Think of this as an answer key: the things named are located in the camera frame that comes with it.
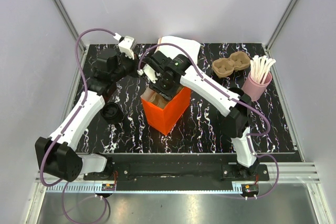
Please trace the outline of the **orange paper bag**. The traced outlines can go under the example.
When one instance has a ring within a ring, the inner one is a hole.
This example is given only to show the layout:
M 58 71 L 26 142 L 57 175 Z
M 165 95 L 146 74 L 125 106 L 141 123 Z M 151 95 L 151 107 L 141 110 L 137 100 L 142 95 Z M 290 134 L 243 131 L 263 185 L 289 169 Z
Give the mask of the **orange paper bag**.
M 164 109 L 154 106 L 148 99 L 155 91 L 150 88 L 141 95 L 147 122 L 163 135 L 168 135 L 179 118 L 190 106 L 191 90 L 187 87 L 180 88 L 179 93 L 168 102 Z

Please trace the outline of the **brown cardboard cup carrier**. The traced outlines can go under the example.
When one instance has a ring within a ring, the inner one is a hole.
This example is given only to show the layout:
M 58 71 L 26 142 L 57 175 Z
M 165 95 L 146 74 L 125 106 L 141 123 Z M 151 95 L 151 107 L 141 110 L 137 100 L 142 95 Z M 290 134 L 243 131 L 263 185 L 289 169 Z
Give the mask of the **brown cardboard cup carrier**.
M 164 109 L 166 105 L 168 104 L 168 101 L 165 100 L 160 94 L 154 92 L 150 98 L 148 99 L 148 102 L 152 103 L 154 106 Z

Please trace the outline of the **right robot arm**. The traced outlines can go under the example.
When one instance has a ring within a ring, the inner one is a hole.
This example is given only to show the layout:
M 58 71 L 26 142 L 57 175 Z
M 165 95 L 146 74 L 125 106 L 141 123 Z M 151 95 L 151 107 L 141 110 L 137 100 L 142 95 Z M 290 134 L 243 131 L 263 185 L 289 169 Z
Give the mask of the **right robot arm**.
M 172 101 L 178 94 L 180 86 L 187 87 L 212 104 L 224 117 L 224 134 L 231 138 L 234 145 L 239 176 L 250 180 L 257 174 L 256 157 L 249 148 L 251 140 L 248 123 L 249 111 L 239 104 L 251 104 L 249 96 L 240 89 L 230 91 L 193 66 L 187 56 L 177 55 L 171 59 L 157 51 L 144 60 L 154 70 L 154 81 L 150 81 L 150 88 L 160 94 L 165 100 Z

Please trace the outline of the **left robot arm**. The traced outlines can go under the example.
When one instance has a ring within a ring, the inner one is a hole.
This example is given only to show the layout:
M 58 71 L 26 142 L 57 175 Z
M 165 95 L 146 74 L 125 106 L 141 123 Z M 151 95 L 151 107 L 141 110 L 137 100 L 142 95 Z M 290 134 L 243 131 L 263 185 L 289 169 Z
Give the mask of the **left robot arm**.
M 74 181 L 79 175 L 95 173 L 103 180 L 113 175 L 113 167 L 102 154 L 76 153 L 77 145 L 92 119 L 112 104 L 109 99 L 117 82 L 137 72 L 138 59 L 132 49 L 107 48 L 97 56 L 86 89 L 77 104 L 48 138 L 39 137 L 35 151 L 40 173 Z

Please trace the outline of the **white folded towel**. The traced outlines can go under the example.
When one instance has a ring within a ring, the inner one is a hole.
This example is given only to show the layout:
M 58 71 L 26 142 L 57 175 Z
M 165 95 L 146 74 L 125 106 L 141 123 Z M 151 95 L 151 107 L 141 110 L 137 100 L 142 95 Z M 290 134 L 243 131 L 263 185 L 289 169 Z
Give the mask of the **white folded towel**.
M 158 40 L 158 44 L 163 44 L 163 43 L 170 43 L 170 44 L 179 46 L 185 52 L 187 52 L 188 55 L 192 58 L 193 62 L 197 64 L 198 54 L 199 54 L 199 50 L 201 47 L 201 44 L 199 42 L 195 40 L 176 37 L 176 36 L 164 36 Z M 158 46 L 155 51 L 160 51 L 166 57 L 169 57 L 172 59 L 175 58 L 179 54 L 183 54 L 186 56 L 185 53 L 183 53 L 182 51 L 180 51 L 179 49 L 173 46 Z

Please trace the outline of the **pink cup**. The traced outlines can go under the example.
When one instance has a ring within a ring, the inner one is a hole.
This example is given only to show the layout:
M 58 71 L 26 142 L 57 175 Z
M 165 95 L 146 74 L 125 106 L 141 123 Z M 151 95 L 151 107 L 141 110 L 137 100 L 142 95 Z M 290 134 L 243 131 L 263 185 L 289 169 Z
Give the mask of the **pink cup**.
M 272 74 L 270 72 L 268 72 L 266 76 L 265 83 L 255 82 L 252 79 L 251 74 L 249 73 L 247 79 L 243 84 L 242 90 L 244 91 L 245 94 L 250 96 L 253 102 L 255 102 L 261 97 L 261 95 L 264 93 L 264 91 L 271 83 L 271 81 L 272 81 Z

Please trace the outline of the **white wooden stir sticks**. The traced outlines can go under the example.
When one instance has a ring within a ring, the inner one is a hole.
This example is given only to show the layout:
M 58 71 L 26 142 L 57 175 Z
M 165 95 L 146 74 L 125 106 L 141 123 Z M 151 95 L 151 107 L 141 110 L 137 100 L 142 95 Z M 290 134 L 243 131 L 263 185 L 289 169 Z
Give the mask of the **white wooden stir sticks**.
M 255 55 L 250 61 L 250 76 L 258 84 L 266 83 L 266 78 L 270 68 L 276 63 L 275 59 L 268 58 L 266 55 Z

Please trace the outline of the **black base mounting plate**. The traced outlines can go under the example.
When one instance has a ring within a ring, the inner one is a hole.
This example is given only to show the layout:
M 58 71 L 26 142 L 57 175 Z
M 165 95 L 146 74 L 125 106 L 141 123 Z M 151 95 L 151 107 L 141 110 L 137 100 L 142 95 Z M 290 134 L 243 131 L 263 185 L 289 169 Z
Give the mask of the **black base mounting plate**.
M 232 183 L 269 181 L 268 168 L 256 161 L 238 164 L 235 154 L 108 154 L 108 170 L 85 180 L 117 180 L 117 191 L 215 193 L 233 191 Z

